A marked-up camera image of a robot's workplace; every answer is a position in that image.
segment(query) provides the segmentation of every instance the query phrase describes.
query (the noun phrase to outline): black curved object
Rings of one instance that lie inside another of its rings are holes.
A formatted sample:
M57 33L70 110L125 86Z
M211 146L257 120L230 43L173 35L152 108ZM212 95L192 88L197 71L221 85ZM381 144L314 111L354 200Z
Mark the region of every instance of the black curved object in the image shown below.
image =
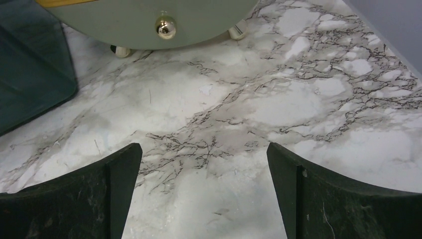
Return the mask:
M267 157L288 239L422 237L422 194L356 181L276 143Z
M14 194L0 194L1 239L120 239L142 158L132 143Z

